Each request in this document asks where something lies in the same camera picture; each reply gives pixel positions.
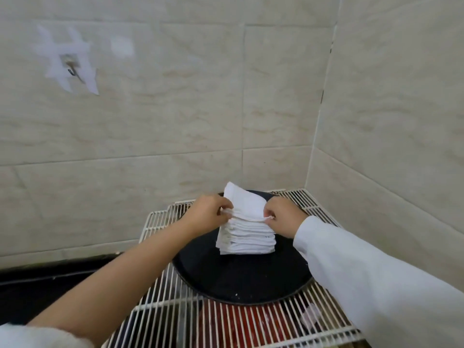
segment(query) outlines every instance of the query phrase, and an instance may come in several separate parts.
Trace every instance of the black round tray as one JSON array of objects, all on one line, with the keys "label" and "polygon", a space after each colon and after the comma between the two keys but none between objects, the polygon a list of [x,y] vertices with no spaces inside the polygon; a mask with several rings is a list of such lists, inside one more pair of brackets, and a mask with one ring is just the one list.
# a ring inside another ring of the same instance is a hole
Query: black round tray
[{"label": "black round tray", "polygon": [[[269,200],[272,194],[252,191]],[[275,251],[220,255],[219,228],[192,240],[173,259],[179,276],[199,294],[228,304],[257,305],[292,296],[311,279],[293,240],[275,235]]]}]

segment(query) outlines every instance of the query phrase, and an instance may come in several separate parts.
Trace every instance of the person's left arm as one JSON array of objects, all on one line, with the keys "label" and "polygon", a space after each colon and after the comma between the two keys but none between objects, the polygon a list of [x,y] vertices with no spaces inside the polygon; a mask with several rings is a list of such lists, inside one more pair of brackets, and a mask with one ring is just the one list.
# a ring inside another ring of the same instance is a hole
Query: person's left arm
[{"label": "person's left arm", "polygon": [[136,306],[172,258],[193,238],[227,222],[233,208],[219,195],[198,198],[176,223],[157,232],[82,281],[28,326],[54,327],[102,345]]}]

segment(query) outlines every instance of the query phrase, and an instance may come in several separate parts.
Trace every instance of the wire shelf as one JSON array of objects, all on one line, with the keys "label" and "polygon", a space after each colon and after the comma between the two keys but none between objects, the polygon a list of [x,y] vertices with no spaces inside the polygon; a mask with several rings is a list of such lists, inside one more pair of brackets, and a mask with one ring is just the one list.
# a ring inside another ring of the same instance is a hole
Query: wire shelf
[{"label": "wire shelf", "polygon": [[[305,189],[271,191],[293,200],[308,215],[339,226]],[[176,222],[193,200],[148,215],[140,242]],[[139,301],[105,348],[332,347],[364,337],[337,301],[311,280],[291,298],[273,304],[221,304],[193,292],[172,264]]]}]

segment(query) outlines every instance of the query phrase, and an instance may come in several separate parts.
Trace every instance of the folded paper napkin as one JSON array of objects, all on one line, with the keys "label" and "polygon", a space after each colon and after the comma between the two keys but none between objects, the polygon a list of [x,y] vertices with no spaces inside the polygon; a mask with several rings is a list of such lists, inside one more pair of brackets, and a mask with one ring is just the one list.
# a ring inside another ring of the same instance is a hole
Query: folded paper napkin
[{"label": "folded paper napkin", "polygon": [[234,208],[226,209],[232,218],[219,228],[216,247],[225,254],[267,254],[274,251],[274,231],[264,223],[266,200],[229,182],[224,189]]}]

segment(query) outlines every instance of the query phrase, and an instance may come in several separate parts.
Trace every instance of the tiled wall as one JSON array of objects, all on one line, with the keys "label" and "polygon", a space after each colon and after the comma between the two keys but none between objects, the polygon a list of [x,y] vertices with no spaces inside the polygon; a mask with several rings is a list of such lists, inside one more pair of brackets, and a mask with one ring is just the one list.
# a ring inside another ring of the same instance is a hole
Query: tiled wall
[{"label": "tiled wall", "polygon": [[[339,1],[0,0],[0,267],[125,249],[227,181],[303,187]],[[44,77],[38,24],[91,42],[100,96]]]},{"label": "tiled wall", "polygon": [[308,190],[464,290],[464,0],[342,0]]}]

